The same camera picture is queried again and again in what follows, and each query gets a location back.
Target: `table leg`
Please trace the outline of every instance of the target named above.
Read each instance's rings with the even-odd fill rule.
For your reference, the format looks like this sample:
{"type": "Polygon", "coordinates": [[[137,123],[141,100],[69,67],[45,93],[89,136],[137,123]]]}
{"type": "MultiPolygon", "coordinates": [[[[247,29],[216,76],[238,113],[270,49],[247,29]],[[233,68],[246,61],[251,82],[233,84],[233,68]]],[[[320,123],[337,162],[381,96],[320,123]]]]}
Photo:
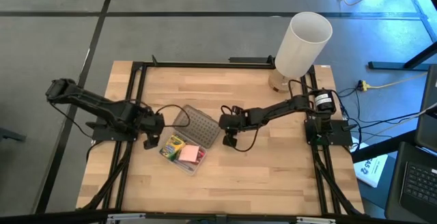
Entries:
{"type": "Polygon", "coordinates": [[[352,153],[352,161],[354,163],[369,160],[380,155],[384,155],[390,152],[396,152],[399,148],[399,144],[402,141],[415,145],[414,138],[416,136],[416,130],[406,132],[402,135],[397,135],[391,139],[376,143],[366,148],[360,149],[357,152],[352,153]]]}
{"type": "Polygon", "coordinates": [[[428,71],[431,64],[422,64],[425,60],[437,53],[437,42],[427,47],[421,53],[406,63],[370,61],[369,69],[372,70],[417,70],[428,71]]]}
{"type": "Polygon", "coordinates": [[[26,136],[20,135],[16,132],[12,132],[8,129],[0,128],[0,141],[2,139],[13,139],[16,141],[24,141],[26,139],[26,136]]]}

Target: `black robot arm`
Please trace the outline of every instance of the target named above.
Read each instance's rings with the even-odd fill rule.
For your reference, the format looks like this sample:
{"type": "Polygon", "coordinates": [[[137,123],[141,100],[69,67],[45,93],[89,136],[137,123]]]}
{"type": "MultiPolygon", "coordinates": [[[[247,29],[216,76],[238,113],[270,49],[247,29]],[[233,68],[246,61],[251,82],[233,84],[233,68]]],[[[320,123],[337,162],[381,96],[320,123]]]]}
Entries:
{"type": "Polygon", "coordinates": [[[46,92],[47,101],[51,104],[73,104],[85,111],[102,118],[106,124],[87,123],[91,128],[101,128],[122,135],[137,138],[139,132],[147,135],[145,149],[158,145],[159,136],[165,126],[162,114],[154,113],[149,106],[129,100],[111,101],[107,98],[84,90],[71,79],[58,79],[46,92]]]}
{"type": "Polygon", "coordinates": [[[218,125],[225,130],[223,144],[235,147],[237,140],[234,136],[238,132],[257,130],[265,126],[270,120],[289,115],[294,112],[305,112],[315,117],[317,132],[327,135],[332,132],[330,117],[336,111],[332,91],[326,89],[312,90],[305,95],[296,95],[283,102],[266,108],[242,109],[233,106],[231,114],[222,114],[218,125]],[[315,103],[309,97],[314,96],[315,103]]]}

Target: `sticky note pad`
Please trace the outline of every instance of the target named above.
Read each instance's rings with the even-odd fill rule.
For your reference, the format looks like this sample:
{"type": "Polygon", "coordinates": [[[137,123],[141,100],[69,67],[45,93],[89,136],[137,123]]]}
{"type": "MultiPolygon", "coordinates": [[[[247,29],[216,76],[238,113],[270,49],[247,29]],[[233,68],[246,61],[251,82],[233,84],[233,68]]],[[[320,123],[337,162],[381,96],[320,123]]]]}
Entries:
{"type": "Polygon", "coordinates": [[[198,145],[185,145],[180,152],[178,160],[195,163],[199,153],[198,145]]]}

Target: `wooden table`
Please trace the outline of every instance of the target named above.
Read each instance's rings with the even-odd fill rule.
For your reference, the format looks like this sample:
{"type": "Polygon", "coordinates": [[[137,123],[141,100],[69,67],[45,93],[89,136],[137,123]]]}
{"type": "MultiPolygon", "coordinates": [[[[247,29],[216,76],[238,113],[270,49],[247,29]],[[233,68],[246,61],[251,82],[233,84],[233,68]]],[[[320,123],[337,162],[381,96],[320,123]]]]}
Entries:
{"type": "MultiPolygon", "coordinates": [[[[125,98],[131,65],[131,61],[114,62],[105,97],[111,100],[125,98]]],[[[270,71],[148,68],[143,101],[154,110],[165,104],[189,104],[219,120],[223,104],[267,107],[290,98],[289,94],[279,94],[269,88],[270,71]]],[[[335,88],[330,66],[315,66],[315,72],[319,87],[335,88]]],[[[293,93],[301,94],[301,87],[297,85],[293,93]]],[[[341,119],[336,101],[337,113],[333,119],[341,119]]],[[[178,113],[177,108],[164,109],[166,123],[171,124],[178,113]]],[[[194,176],[171,165],[158,153],[164,141],[160,141],[158,148],[144,150],[145,135],[142,135],[132,149],[122,210],[319,215],[314,165],[305,139],[304,118],[304,113],[293,113],[272,120],[259,130],[255,146],[246,153],[224,146],[222,131],[194,176]]],[[[253,135],[254,132],[238,134],[238,147],[247,148],[253,135]]],[[[114,141],[107,141],[91,151],[77,207],[87,204],[107,179],[114,145],[114,141]]],[[[338,185],[355,208],[363,212],[351,156],[338,146],[331,146],[330,151],[338,185]]],[[[324,185],[328,209],[332,212],[329,187],[327,183],[324,185]]],[[[117,189],[116,182],[110,207],[115,205],[117,189]]]]}

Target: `plastic container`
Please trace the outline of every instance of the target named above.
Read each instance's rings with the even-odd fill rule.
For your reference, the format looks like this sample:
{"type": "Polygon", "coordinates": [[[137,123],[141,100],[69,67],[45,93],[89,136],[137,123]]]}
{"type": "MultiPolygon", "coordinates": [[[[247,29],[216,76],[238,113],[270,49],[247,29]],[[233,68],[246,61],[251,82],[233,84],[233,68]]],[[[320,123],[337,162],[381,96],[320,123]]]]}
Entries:
{"type": "Polygon", "coordinates": [[[333,34],[333,27],[314,12],[295,15],[274,61],[277,71],[289,79],[299,78],[311,67],[333,34]]]}
{"type": "MultiPolygon", "coordinates": [[[[190,116],[190,125],[187,127],[174,127],[171,128],[171,130],[166,131],[165,135],[161,137],[163,140],[163,147],[166,146],[166,142],[171,138],[171,136],[176,136],[183,140],[186,145],[198,145],[199,153],[202,153],[203,156],[201,156],[196,163],[178,160],[178,155],[175,158],[172,158],[173,160],[165,156],[163,157],[187,174],[193,176],[205,159],[207,148],[212,146],[219,135],[220,128],[219,123],[205,113],[198,111],[189,105],[186,105],[183,108],[190,116]]],[[[186,114],[181,111],[176,117],[173,125],[184,125],[187,122],[188,119],[186,114]]]]}

